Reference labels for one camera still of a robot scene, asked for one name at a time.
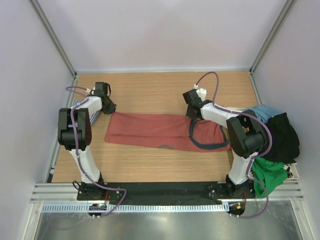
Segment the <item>blue white striped tank top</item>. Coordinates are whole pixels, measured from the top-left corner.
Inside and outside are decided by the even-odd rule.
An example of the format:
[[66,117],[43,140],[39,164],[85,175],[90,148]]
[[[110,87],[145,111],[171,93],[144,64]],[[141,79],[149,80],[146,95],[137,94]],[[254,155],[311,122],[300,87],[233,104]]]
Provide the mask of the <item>blue white striped tank top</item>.
[[80,106],[80,108],[75,108],[76,106],[80,105],[83,102],[83,100],[80,99],[75,99],[72,104],[70,105],[70,109],[74,109],[73,113],[74,113],[74,123],[75,126],[78,126],[78,116],[80,116],[81,118],[84,118],[84,120],[86,120],[86,123],[90,123],[90,125],[92,126],[93,123],[96,121],[96,119],[98,118],[98,116],[100,115],[100,111],[89,111],[89,109],[87,107],[83,107]]

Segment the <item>red tank top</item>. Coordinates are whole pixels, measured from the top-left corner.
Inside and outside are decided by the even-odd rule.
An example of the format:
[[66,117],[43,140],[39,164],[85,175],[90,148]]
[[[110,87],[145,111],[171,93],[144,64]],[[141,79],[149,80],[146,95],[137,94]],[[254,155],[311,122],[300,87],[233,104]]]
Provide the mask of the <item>red tank top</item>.
[[104,141],[199,153],[231,149],[221,125],[176,114],[113,113]]

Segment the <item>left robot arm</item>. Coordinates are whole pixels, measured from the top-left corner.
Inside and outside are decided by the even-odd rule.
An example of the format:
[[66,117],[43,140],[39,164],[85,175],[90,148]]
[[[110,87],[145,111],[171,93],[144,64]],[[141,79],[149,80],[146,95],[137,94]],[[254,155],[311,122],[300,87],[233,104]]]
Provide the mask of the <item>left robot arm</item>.
[[111,86],[107,82],[96,82],[94,88],[69,86],[67,91],[81,95],[80,102],[58,112],[58,143],[73,156],[81,174],[81,185],[88,186],[93,199],[101,200],[106,191],[102,174],[96,166],[90,144],[92,121],[98,113],[111,115],[116,104],[111,100]]

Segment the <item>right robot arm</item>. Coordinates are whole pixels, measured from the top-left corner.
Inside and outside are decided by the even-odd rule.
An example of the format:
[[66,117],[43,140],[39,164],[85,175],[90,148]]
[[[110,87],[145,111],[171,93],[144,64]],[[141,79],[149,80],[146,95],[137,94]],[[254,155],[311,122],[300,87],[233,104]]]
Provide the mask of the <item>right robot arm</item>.
[[[187,104],[186,116],[191,119],[189,139],[203,150],[217,150],[227,145],[231,146],[233,163],[226,175],[225,192],[231,198],[237,198],[244,191],[253,159],[268,145],[272,138],[266,131],[254,111],[235,111],[222,107],[211,100],[203,100],[196,89],[182,94]],[[206,120],[226,128],[229,139],[223,134],[223,143],[204,144],[194,138],[196,124]]]

